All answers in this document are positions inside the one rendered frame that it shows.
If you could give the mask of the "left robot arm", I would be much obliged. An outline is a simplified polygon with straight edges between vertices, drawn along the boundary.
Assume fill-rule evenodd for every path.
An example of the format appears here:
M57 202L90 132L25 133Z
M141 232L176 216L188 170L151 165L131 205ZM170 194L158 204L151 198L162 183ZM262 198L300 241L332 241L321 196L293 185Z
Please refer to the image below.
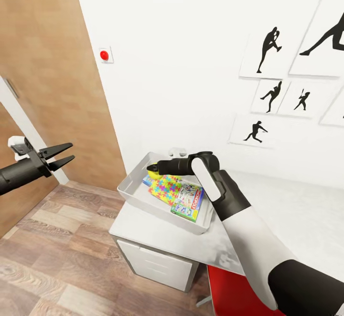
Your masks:
M46 160L58 155L73 146L65 143L53 147L45 147L37 152L26 137L9 138L8 146L14 151L17 163L0 169L0 196L28 184L39 177L49 177L75 158L74 155L47 163Z

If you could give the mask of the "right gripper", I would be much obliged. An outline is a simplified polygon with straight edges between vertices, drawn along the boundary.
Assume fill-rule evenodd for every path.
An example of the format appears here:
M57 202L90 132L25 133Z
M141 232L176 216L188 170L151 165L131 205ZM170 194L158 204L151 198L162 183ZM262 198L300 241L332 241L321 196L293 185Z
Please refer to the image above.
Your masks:
M171 159L171 160L159 160L155 164L147 165L146 168L152 171L158 171L159 175L171 175L171 176L184 176L180 171L180 160Z

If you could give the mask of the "toy box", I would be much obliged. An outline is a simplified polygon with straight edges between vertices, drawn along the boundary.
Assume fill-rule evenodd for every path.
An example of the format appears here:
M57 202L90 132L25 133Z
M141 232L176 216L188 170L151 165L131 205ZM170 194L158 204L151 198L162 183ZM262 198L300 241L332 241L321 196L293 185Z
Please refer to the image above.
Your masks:
M201 233L205 232L210 225L214 209L211 201L205 192L195 223L176 214L172 214L172 206L148 192L150 187L142 182L142 180L149 175L146 166L152 163L155 164L159 160L169 160L169 157L154 152L149 152L117 187L118 192L123 196L128 204L133 205L193 234L200 235ZM179 181L177 179L176 183L182 185L183 182L186 181L202 187L196 175L180 177L181 180Z

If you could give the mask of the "jigsaw puzzle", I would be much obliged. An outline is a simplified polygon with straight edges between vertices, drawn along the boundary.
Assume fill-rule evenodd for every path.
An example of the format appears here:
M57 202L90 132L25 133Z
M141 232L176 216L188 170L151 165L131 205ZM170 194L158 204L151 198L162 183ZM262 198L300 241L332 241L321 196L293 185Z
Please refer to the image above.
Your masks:
M180 191L181 184L176 183L176 180L181 180L180 176L164 175L162 178L154 181L148 192L153 194L158 199L173 206L174 201Z

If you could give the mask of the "tennis ball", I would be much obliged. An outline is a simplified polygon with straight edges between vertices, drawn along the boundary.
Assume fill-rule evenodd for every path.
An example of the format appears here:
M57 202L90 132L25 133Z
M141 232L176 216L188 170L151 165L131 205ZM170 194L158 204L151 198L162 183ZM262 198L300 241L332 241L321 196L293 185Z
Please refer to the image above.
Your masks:
M154 180L160 179L164 176L164 175L159 175L158 171L152 171L148 169L148 172L149 172L149 176Z

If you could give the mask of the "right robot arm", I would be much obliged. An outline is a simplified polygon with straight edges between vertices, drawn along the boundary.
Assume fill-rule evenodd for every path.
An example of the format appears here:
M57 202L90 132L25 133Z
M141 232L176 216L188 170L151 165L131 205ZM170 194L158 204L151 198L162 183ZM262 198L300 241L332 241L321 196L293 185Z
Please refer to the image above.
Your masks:
M146 168L159 175L196 175L258 298L285 316L344 316L344 283L302 264L263 221L212 151L172 147L169 160Z

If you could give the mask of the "board game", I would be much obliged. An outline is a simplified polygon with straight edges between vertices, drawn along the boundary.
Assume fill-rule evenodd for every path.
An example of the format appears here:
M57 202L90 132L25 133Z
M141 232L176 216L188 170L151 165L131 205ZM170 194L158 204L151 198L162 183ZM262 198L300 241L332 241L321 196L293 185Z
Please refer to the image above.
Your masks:
M152 179L149 175L147 175L142 182L146 184L147 186L151 187L152 184L154 183L154 179Z
M171 208L171 213L196 222L205 190L184 181Z

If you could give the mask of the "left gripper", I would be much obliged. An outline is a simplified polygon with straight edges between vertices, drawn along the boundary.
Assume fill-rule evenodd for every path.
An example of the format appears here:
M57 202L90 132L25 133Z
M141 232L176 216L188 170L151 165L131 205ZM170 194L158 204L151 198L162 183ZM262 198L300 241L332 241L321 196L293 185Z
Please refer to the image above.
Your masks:
M18 189L39 177L51 176L51 171L56 171L73 160L75 156L71 155L49 164L46 162L46 160L58 155L72 146L72 143L65 143L39 149L39 152L35 149L28 151L27 154L29 155L29 158L0 169L0 173L13 189Z

